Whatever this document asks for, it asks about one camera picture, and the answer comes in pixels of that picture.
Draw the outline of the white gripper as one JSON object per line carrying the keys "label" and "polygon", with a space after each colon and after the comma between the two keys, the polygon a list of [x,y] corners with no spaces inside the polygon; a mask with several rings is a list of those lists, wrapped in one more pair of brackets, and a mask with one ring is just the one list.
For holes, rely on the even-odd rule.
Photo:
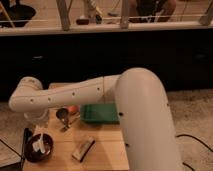
{"label": "white gripper", "polygon": [[49,110],[38,110],[32,112],[25,112],[24,117],[32,125],[35,126],[35,133],[44,133],[44,129],[48,127],[49,122]]}

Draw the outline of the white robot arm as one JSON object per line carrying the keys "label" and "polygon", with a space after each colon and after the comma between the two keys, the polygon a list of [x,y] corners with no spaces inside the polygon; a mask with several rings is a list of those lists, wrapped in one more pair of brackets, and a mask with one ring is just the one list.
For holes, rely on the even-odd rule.
{"label": "white robot arm", "polygon": [[182,171],[181,154],[165,88],[146,68],[44,89],[40,80],[24,77],[9,98],[20,113],[65,105],[114,103],[130,171]]}

